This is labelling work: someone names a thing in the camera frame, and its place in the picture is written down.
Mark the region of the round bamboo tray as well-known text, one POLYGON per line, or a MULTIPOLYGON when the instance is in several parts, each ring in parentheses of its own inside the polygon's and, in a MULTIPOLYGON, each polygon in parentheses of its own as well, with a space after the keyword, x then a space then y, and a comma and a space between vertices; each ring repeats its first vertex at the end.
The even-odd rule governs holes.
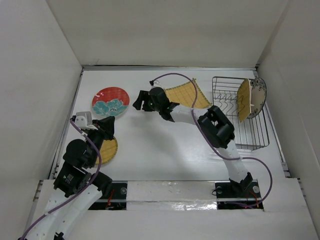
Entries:
POLYGON ((118 141, 114 137, 112 140, 104 140, 100 148, 100 155, 102 158, 101 164, 107 164, 110 162, 118 151, 118 141))

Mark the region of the red teal floral plate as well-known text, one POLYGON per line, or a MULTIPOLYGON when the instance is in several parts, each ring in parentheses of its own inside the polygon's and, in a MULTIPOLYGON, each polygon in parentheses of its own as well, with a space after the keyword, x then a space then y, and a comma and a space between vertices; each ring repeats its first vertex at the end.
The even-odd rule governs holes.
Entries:
POLYGON ((120 87, 107 87, 96 93, 91 102, 93 112, 101 117, 118 117, 129 107, 129 94, 120 87))

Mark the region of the fan-shaped bamboo tray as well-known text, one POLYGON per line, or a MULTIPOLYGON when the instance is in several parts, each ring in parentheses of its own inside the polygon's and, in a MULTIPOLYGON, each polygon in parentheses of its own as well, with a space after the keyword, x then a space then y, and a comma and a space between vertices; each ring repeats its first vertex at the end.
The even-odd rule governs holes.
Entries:
POLYGON ((236 95, 237 115, 241 123, 252 113, 251 96, 252 88, 250 80, 248 78, 245 78, 240 84, 236 95))

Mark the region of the blue white floral plate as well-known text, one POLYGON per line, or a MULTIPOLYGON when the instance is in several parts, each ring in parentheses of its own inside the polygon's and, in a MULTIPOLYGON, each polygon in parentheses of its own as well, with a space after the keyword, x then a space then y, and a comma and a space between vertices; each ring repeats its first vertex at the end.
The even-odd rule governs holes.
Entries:
POLYGON ((265 105, 266 97, 267 97, 267 85, 262 78, 256 77, 250 80, 250 86, 251 86, 251 100, 250 100, 251 113, 247 118, 253 119, 261 112, 261 110, 265 105))

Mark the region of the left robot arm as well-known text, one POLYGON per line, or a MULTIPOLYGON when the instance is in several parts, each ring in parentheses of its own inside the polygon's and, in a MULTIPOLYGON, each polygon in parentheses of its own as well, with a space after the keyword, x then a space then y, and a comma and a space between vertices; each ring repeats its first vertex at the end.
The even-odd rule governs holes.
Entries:
POLYGON ((100 150, 104 141, 114 139, 115 117, 93 120, 84 111, 69 122, 82 138, 68 143, 44 213, 23 233, 22 240, 66 240, 90 206, 111 194, 113 180, 100 171, 100 150))

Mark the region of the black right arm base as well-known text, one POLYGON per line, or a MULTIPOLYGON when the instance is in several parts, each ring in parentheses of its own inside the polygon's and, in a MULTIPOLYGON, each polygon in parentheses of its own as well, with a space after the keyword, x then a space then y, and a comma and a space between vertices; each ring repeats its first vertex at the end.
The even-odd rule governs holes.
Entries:
POLYGON ((246 201, 250 198, 250 192, 254 188, 258 189, 258 198, 260 198, 260 189, 257 180, 253 180, 250 173, 240 181, 240 183, 233 180, 216 181, 211 194, 219 201, 246 201))

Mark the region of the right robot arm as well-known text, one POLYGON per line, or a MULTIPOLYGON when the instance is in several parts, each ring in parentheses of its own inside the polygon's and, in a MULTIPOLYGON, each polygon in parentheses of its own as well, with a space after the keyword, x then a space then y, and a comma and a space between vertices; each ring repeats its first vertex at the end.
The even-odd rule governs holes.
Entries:
POLYGON ((191 108, 172 102, 161 87, 140 90, 132 105, 136 110, 158 112, 166 121, 195 125, 208 145, 217 152, 227 168, 231 191, 242 197, 249 191, 253 181, 244 166, 235 144, 235 128, 218 106, 191 108))

